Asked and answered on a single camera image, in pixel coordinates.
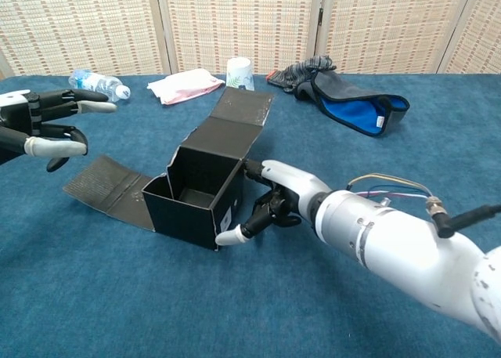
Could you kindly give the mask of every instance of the white fingertip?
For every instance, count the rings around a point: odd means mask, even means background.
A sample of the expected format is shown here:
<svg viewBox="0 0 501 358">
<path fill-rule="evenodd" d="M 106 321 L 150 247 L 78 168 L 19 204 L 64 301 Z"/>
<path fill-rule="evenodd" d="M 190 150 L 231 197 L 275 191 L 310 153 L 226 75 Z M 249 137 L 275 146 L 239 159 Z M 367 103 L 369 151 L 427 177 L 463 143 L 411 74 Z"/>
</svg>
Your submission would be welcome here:
<svg viewBox="0 0 501 358">
<path fill-rule="evenodd" d="M 234 244 L 242 244 L 249 240 L 242 234 L 240 224 L 235 229 L 226 230 L 218 234 L 216 237 L 216 244 L 219 246 L 231 246 Z"/>
<path fill-rule="evenodd" d="M 32 136 L 24 143 L 24 151 L 28 156 L 33 157 L 75 157 L 87 153 L 87 146 L 75 141 L 47 140 Z"/>
<path fill-rule="evenodd" d="M 117 105 L 111 102 L 78 101 L 78 113 L 114 113 Z"/>
</svg>

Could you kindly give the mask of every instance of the black fingertip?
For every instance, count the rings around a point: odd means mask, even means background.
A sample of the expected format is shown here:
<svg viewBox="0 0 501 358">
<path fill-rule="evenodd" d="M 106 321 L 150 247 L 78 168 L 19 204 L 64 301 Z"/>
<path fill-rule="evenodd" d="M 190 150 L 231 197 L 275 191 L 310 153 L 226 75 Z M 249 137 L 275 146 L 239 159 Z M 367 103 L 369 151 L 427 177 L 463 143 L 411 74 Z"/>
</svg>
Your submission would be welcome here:
<svg viewBox="0 0 501 358">
<path fill-rule="evenodd" d="M 64 164 L 68 162 L 70 158 L 53 158 L 47 164 L 47 172 L 54 172 L 55 170 L 60 169 Z"/>
<path fill-rule="evenodd" d="M 108 102 L 108 96 L 99 92 L 85 89 L 73 89 L 75 101 Z"/>
<path fill-rule="evenodd" d="M 70 131 L 70 137 L 71 141 L 77 141 L 79 143 L 88 145 L 87 137 L 85 137 L 84 133 L 77 128 Z"/>
</svg>

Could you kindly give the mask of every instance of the bottle cap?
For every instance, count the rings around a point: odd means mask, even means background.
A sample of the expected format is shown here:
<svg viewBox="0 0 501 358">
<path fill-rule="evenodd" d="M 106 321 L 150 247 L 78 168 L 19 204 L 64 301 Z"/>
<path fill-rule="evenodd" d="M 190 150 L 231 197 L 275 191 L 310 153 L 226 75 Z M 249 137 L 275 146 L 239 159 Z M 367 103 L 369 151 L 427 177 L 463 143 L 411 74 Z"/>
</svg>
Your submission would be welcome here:
<svg viewBox="0 0 501 358">
<path fill-rule="evenodd" d="M 115 93 L 117 94 L 118 97 L 122 98 L 122 99 L 128 99 L 128 97 L 131 96 L 131 89 L 129 89 L 127 86 L 125 85 L 119 85 L 116 89 L 115 89 Z"/>
</svg>

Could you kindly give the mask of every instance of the metal hinge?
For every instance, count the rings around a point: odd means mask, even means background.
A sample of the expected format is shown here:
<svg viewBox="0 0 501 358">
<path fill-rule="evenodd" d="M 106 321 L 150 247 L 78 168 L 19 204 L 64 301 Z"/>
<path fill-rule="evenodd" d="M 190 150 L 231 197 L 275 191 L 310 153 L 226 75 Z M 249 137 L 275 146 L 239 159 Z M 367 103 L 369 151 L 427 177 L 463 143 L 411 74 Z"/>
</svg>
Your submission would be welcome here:
<svg viewBox="0 0 501 358">
<path fill-rule="evenodd" d="M 319 27 L 322 26 L 323 8 L 319 10 Z"/>
</svg>

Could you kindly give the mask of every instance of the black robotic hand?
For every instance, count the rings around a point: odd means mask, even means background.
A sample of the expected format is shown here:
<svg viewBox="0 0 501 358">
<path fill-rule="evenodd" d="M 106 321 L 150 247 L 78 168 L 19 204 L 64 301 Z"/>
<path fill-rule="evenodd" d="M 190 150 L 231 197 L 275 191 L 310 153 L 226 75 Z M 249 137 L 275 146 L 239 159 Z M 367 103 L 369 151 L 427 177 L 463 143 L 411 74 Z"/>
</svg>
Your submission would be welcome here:
<svg viewBox="0 0 501 358">
<path fill-rule="evenodd" d="M 54 172 L 69 157 L 86 155 L 87 139 L 81 131 L 46 122 L 74 114 L 115 112 L 117 106 L 107 100 L 102 93 L 83 89 L 21 90 L 0 95 L 0 165 L 27 154 L 52 158 L 47 171 Z"/>
</svg>

